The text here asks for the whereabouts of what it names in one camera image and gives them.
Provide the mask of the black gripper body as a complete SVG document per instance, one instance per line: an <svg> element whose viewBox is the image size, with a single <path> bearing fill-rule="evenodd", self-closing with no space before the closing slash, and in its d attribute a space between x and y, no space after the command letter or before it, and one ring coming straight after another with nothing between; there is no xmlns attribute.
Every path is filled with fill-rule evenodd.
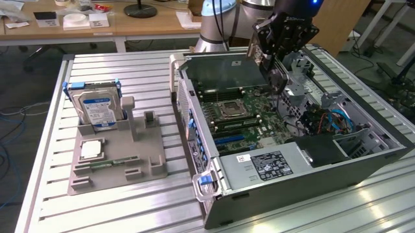
<svg viewBox="0 0 415 233"><path fill-rule="evenodd" d="M271 15L271 24L278 25L288 21L312 24L323 0L276 0Z"/></svg>

